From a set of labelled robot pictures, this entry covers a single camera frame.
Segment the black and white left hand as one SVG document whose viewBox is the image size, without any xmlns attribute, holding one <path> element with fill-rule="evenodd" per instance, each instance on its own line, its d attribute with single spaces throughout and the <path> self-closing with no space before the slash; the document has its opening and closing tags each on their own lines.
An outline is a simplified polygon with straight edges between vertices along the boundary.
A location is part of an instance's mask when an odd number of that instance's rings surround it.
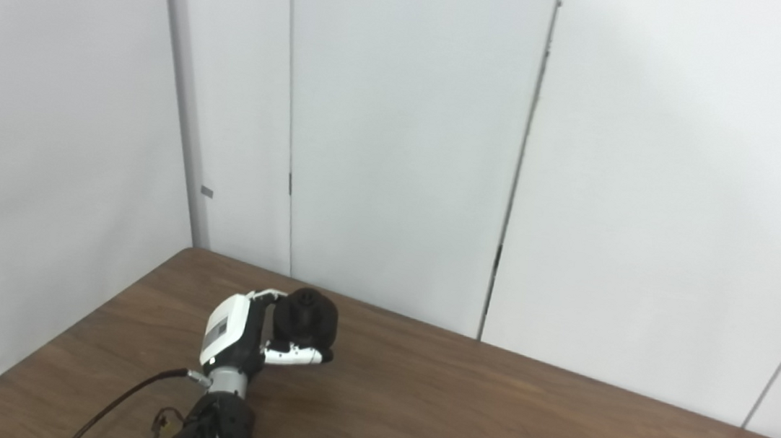
<svg viewBox="0 0 781 438">
<path fill-rule="evenodd" d="M 200 351 L 203 375 L 252 379 L 264 365 L 325 364 L 333 359 L 338 307 L 316 289 L 276 289 L 226 298 L 209 316 Z"/>
</svg>

